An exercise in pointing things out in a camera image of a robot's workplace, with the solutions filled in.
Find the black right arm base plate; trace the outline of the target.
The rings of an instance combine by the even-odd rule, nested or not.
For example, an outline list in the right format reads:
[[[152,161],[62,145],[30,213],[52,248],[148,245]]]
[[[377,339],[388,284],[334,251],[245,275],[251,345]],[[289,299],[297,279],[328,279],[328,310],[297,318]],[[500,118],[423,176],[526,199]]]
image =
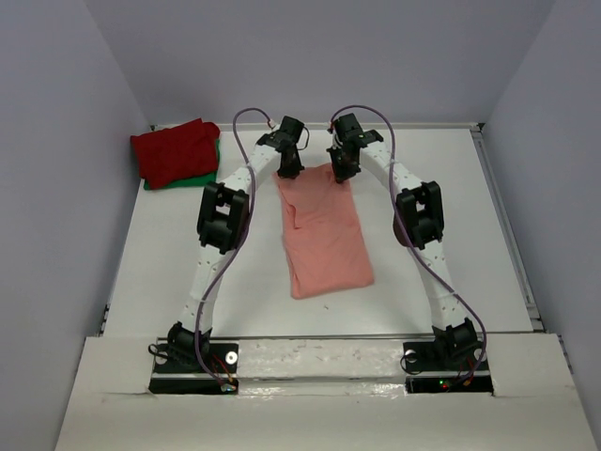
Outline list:
[[[457,362],[442,362],[427,341],[403,343],[399,365],[406,374],[405,390],[410,395],[485,393],[492,395],[493,382],[486,357],[476,367],[481,350],[476,348]]]

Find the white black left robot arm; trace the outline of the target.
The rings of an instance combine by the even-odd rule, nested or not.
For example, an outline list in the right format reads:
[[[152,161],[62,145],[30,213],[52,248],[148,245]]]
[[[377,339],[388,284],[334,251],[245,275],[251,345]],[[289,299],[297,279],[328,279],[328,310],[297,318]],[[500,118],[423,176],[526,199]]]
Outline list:
[[[255,193],[272,175],[293,179],[303,170],[299,141],[303,122],[285,116],[258,138],[244,164],[203,190],[196,231],[199,254],[192,286],[177,322],[167,335],[166,353],[189,371],[201,370],[217,380],[208,367],[214,304],[224,273],[245,242],[254,213]]]

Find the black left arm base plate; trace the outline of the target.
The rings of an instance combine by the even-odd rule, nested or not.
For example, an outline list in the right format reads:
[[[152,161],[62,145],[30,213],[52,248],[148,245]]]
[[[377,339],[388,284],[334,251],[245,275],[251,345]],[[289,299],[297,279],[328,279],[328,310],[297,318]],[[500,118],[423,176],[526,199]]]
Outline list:
[[[176,357],[165,341],[147,347],[153,357],[148,390],[154,395],[233,396],[239,391],[239,345],[216,341],[210,344],[204,363],[195,357]]]

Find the salmon pink t-shirt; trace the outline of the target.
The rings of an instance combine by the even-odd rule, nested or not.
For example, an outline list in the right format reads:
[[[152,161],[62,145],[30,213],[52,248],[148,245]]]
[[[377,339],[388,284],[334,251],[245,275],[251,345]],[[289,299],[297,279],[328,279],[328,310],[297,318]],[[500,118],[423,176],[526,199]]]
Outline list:
[[[292,297],[303,300],[373,285],[375,275],[350,183],[338,183],[328,164],[274,181]]]

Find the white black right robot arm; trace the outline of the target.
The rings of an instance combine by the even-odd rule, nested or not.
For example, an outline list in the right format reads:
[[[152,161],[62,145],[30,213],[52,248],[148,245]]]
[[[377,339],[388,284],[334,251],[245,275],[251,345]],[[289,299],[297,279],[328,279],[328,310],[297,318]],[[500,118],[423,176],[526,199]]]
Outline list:
[[[334,113],[328,128],[333,173],[342,183],[365,169],[388,190],[393,233],[412,254],[429,302],[434,339],[427,344],[426,356],[449,371],[458,371],[462,383],[485,357],[485,325],[452,287],[442,245],[441,188],[434,180],[415,176],[397,160],[393,127],[389,120],[384,123],[391,136],[389,145],[379,132],[364,129],[348,107]]]

